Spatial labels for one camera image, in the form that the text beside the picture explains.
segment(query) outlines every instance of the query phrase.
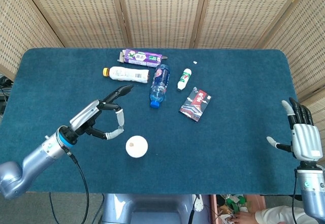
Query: table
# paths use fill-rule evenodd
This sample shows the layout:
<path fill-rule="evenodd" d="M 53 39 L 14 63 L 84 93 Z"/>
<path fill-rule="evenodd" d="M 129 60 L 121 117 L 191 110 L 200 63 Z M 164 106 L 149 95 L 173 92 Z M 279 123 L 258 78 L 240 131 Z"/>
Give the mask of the table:
<path fill-rule="evenodd" d="M 291 194 L 299 162 L 266 141 L 273 136 L 290 142 L 281 100 L 295 97 L 295 91 L 281 51 L 143 50 L 166 55 L 164 63 L 171 68 L 166 100 L 159 109 L 149 107 L 150 84 L 103 77 L 103 67 L 145 69 L 117 62 L 120 49 L 27 51 L 0 126 L 1 161 L 22 162 L 45 135 L 68 125 L 90 102 L 134 84 L 116 101 L 124 109 L 125 132 L 111 141 L 85 134 L 72 149 L 91 193 Z M 178 92 L 185 68 L 192 69 L 192 76 Z M 148 69 L 152 79 L 154 69 Z M 198 123 L 178 112 L 194 86 L 212 96 Z M 95 127 L 116 129 L 114 112 L 104 111 Z M 131 158 L 125 151 L 127 139 L 134 135 L 148 141 L 142 158 Z M 30 190 L 83 192 L 84 186 L 75 165 L 64 156 Z"/>

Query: robotic hand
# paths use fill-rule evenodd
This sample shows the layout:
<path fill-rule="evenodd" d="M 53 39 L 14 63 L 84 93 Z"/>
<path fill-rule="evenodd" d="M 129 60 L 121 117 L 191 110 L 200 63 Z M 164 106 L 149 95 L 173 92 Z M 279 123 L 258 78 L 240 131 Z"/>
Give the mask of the robotic hand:
<path fill-rule="evenodd" d="M 271 137 L 267 140 L 273 147 L 292 152 L 300 160 L 295 174 L 300 183 L 305 213 L 318 223 L 325 223 L 325 181 L 323 170 L 316 164 L 323 157 L 319 131 L 308 108 L 293 98 L 289 100 L 292 106 L 287 101 L 282 101 L 282 105 L 289 120 L 291 145 L 280 144 Z"/>
<path fill-rule="evenodd" d="M 16 162 L 6 162 L 0 165 L 0 192 L 6 199 L 13 199 L 25 193 L 33 180 L 52 165 L 64 153 L 71 156 L 70 148 L 77 143 L 77 138 L 87 133 L 95 137 L 110 140 L 124 129 L 124 113 L 118 104 L 112 102 L 120 96 L 129 93 L 133 85 L 122 86 L 103 100 L 95 100 L 70 120 L 70 126 L 61 126 L 56 132 L 30 153 L 23 160 L 22 167 Z M 114 110 L 118 121 L 118 129 L 104 133 L 94 129 L 96 118 L 102 110 Z"/>

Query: person's hand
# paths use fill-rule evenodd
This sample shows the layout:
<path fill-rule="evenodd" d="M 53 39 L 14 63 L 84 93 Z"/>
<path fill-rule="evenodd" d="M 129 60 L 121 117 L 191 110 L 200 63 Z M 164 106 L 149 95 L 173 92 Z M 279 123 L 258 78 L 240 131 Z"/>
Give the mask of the person's hand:
<path fill-rule="evenodd" d="M 258 224 L 255 219 L 255 213 L 248 213 L 248 212 L 238 212 L 235 214 L 236 218 L 232 218 L 234 223 L 239 224 Z"/>

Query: blue bottle cap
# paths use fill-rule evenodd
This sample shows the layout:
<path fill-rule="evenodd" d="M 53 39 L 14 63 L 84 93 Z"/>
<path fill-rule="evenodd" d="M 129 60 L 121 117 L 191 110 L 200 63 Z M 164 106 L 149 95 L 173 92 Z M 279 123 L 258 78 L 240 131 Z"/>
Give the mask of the blue bottle cap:
<path fill-rule="evenodd" d="M 152 102 L 150 103 L 150 106 L 151 106 L 152 108 L 155 108 L 155 109 L 158 109 L 158 108 L 159 108 L 159 105 L 160 105 L 160 103 L 159 103 L 158 101 L 152 101 Z"/>

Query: small white bottle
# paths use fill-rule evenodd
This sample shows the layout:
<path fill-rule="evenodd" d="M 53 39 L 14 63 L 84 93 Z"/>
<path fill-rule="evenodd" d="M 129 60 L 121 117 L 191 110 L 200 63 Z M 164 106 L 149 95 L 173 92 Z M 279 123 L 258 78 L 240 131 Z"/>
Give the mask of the small white bottle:
<path fill-rule="evenodd" d="M 148 83 L 149 70 L 138 70 L 123 67 L 111 67 L 103 69 L 104 77 L 110 77 L 119 81 L 134 81 Z"/>
<path fill-rule="evenodd" d="M 181 78 L 179 79 L 179 82 L 177 83 L 177 90 L 181 91 L 186 87 L 186 84 L 190 78 L 190 76 L 192 75 L 192 71 L 189 68 L 186 68 L 181 76 Z"/>

